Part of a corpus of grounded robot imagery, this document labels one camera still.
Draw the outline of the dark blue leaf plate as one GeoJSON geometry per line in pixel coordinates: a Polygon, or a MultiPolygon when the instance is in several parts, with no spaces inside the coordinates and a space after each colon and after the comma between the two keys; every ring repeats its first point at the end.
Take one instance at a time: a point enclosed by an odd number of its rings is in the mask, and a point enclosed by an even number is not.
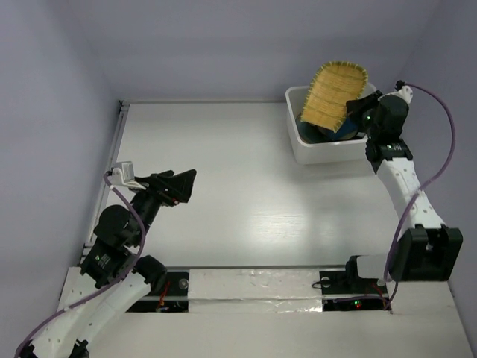
{"type": "Polygon", "coordinates": [[[352,139],[358,133],[357,126],[349,117],[344,120],[342,126],[336,132],[322,127],[319,127],[318,130],[332,142],[352,139]]]}

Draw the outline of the green yellow woven tray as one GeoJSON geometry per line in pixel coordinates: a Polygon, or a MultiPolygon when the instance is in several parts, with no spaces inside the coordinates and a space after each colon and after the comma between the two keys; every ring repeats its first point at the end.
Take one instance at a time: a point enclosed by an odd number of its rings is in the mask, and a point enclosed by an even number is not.
{"type": "Polygon", "coordinates": [[[367,70],[357,63],[335,60],[323,64],[309,85],[301,120],[338,132],[347,116],[346,103],[358,99],[367,82],[367,70]]]}

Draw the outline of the black rimmed beige plate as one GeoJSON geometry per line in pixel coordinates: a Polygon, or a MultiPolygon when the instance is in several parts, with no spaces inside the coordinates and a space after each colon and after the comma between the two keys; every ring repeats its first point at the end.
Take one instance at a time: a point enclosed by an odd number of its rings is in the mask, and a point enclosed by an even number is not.
{"type": "Polygon", "coordinates": [[[338,134],[327,131],[322,131],[321,128],[311,125],[307,122],[302,122],[300,119],[296,119],[297,131],[305,143],[308,144],[318,144],[325,142],[342,142],[355,139],[364,139],[364,134],[348,133],[344,136],[339,136],[338,134]]]}

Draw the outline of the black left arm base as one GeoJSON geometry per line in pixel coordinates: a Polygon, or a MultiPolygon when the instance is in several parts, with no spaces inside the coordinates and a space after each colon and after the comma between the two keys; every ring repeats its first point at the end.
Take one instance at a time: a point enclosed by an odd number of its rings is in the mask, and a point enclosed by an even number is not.
{"type": "Polygon", "coordinates": [[[163,288],[139,299],[128,313],[187,313],[189,311],[189,271],[173,270],[163,288]]]}

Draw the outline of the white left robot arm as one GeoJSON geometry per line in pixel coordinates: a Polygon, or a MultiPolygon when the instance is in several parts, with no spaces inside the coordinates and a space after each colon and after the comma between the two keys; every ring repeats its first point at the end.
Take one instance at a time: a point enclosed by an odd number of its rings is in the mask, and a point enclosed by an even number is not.
{"type": "Polygon", "coordinates": [[[163,290],[168,269],[143,255],[146,236],[161,207],[190,200],[196,175],[190,169],[137,177],[131,162],[104,173],[105,185],[122,203],[102,211],[62,307],[25,337],[16,357],[88,357],[103,329],[140,298],[163,290]]]}

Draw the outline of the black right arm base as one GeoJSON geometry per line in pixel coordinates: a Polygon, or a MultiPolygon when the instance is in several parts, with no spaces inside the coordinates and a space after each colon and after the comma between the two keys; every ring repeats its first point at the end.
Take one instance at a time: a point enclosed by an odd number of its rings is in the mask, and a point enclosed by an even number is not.
{"type": "Polygon", "coordinates": [[[351,256],[343,269],[320,271],[312,284],[324,295],[325,312],[390,310],[388,290],[377,278],[363,278],[358,273],[358,256],[351,256]]]}

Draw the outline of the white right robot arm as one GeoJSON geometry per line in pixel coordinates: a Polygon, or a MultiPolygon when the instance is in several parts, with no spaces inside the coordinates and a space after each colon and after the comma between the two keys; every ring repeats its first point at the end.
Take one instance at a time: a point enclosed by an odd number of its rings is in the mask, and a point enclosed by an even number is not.
{"type": "Polygon", "coordinates": [[[350,258],[348,265],[354,268],[344,272],[343,283],[351,292],[362,291],[370,279],[447,281],[463,243],[460,230],[447,226],[425,193],[446,167],[421,183],[411,149],[401,137],[412,97],[412,88],[405,85],[346,104],[347,118],[367,135],[366,158],[399,216],[388,253],[350,258]]]}

